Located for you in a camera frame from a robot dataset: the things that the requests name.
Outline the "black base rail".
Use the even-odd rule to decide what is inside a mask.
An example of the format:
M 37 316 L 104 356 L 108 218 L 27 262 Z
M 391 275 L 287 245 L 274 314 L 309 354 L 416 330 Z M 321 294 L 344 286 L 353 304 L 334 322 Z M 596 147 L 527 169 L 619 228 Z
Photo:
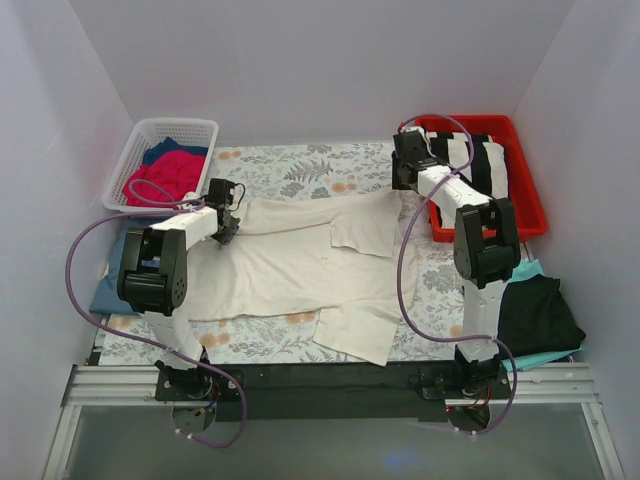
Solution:
M 202 403 L 219 422 L 250 420 L 446 419 L 448 400 L 492 400 L 510 394 L 506 372 L 486 385 L 465 386 L 451 361 L 231 364 L 222 374 L 156 361 L 159 402 Z

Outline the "cream white t-shirt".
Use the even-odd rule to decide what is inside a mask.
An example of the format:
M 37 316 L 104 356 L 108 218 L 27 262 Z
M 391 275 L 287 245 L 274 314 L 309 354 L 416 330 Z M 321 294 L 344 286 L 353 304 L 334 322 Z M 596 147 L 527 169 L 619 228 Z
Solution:
M 189 319 L 218 321 L 318 311 L 314 341 L 386 365 L 418 284 L 414 246 L 400 247 L 398 192 L 308 201 L 254 199 L 230 244 L 187 254 Z

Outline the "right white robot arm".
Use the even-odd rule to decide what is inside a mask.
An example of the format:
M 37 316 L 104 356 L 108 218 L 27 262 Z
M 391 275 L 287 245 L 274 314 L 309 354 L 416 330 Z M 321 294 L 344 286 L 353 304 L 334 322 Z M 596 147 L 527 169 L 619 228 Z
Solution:
M 453 260 L 464 297 L 463 333 L 448 341 L 453 360 L 421 375 L 418 385 L 438 396 L 482 391 L 500 375 L 501 302 L 521 259 L 514 206 L 462 180 L 458 169 L 431 152 L 421 128 L 400 127 L 393 143 L 393 189 L 412 190 L 455 219 Z

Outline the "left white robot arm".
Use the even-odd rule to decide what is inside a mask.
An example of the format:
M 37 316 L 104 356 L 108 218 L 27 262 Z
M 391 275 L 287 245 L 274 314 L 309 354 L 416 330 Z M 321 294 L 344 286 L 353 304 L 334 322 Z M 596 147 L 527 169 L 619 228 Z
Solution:
M 169 367 L 187 370 L 204 360 L 182 308 L 188 290 L 188 251 L 200 242 L 231 242 L 240 220 L 233 216 L 234 199 L 244 186 L 214 178 L 206 194 L 187 193 L 177 201 L 162 187 L 135 180 L 130 192 L 153 207 L 172 208 L 170 218 L 146 228 L 132 228 L 125 237 L 117 294 L 150 326 L 155 341 L 167 348 Z

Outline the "red crumpled t-shirt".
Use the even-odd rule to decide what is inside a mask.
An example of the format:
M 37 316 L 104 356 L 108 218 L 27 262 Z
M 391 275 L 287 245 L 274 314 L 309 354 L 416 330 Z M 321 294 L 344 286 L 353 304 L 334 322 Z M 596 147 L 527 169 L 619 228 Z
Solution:
M 205 156 L 174 150 L 162 155 L 152 165 L 141 165 L 125 182 L 122 193 L 126 204 L 154 207 L 147 202 L 179 201 L 188 192 L 195 192 Z

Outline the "red plastic bin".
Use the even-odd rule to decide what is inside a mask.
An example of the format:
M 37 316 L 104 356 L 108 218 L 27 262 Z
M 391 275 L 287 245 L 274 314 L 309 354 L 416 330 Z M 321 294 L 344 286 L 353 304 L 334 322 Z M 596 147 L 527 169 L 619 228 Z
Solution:
M 519 238 L 522 243 L 548 231 L 538 192 L 529 170 L 516 129 L 505 115 L 454 115 L 471 134 L 488 134 L 505 149 L 505 163 L 511 199 L 516 217 Z M 422 116 L 416 124 L 428 131 L 461 132 L 453 123 L 435 116 Z M 439 211 L 433 202 L 427 207 L 431 224 L 431 236 L 436 242 L 451 243 L 454 230 L 441 226 Z

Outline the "aluminium frame rail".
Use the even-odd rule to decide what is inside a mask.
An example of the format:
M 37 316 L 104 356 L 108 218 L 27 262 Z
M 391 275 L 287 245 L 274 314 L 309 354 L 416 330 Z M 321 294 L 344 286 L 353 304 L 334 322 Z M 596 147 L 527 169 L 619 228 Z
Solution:
M 60 418 L 46 464 L 45 479 L 67 473 L 71 446 L 85 406 L 154 406 L 159 372 L 151 366 L 78 366 L 72 369 L 63 395 Z M 548 363 L 517 374 L 515 404 L 578 404 L 604 477 L 622 479 L 624 472 L 604 417 L 601 398 L 585 362 Z

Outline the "blue folded t-shirt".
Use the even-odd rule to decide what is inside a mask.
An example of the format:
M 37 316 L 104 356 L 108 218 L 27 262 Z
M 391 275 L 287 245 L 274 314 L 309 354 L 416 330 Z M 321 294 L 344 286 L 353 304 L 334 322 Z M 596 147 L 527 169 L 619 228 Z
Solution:
M 122 222 L 115 244 L 109 256 L 106 275 L 99 282 L 91 302 L 91 313 L 137 317 L 137 314 L 133 311 L 131 306 L 118 297 L 117 281 L 126 233 L 130 228 L 146 228 L 152 223 L 153 221 L 147 218 L 126 219 Z

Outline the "black white striped shirt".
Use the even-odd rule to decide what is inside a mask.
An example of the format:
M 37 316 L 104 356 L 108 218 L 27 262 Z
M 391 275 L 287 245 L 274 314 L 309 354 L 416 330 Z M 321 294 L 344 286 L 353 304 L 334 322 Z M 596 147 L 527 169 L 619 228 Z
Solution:
M 459 132 L 426 132 L 431 151 L 453 168 L 460 169 L 460 177 L 482 194 L 493 198 L 509 196 L 506 153 L 502 145 L 490 135 L 471 135 L 474 148 L 469 162 L 468 138 Z

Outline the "floral table mat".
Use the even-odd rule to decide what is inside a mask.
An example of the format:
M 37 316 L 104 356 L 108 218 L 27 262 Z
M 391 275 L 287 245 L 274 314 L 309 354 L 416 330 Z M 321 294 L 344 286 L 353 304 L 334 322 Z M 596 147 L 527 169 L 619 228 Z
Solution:
M 392 146 L 383 143 L 218 148 L 211 177 L 240 182 L 247 199 L 299 201 L 373 192 L 390 184 Z M 426 218 L 412 230 L 419 260 L 418 285 L 409 311 L 425 333 L 459 336 L 463 299 L 452 247 L 431 238 Z M 347 362 L 349 356 L 313 340 L 318 315 L 197 322 L 194 330 L 214 363 Z

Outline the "white plastic laundry basket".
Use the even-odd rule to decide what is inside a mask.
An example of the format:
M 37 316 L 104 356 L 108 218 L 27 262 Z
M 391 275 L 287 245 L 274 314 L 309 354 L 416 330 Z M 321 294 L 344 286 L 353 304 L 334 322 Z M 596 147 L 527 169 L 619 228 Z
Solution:
M 127 213 L 143 210 L 142 207 L 127 204 L 123 188 L 141 166 L 143 154 L 167 137 L 184 146 L 205 147 L 207 149 L 204 165 L 195 187 L 195 192 L 201 193 L 218 133 L 219 125 L 215 121 L 199 118 L 155 117 L 137 122 L 102 194 L 104 207 L 108 210 Z

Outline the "navy blue t-shirt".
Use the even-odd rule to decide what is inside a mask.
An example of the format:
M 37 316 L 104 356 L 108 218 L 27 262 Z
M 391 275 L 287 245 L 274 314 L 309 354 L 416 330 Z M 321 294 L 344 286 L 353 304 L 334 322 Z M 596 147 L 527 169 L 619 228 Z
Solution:
M 150 167 L 163 155 L 172 151 L 184 151 L 191 155 L 205 157 L 208 153 L 208 148 L 202 146 L 182 145 L 171 137 L 166 137 L 162 142 L 144 152 L 141 164 Z

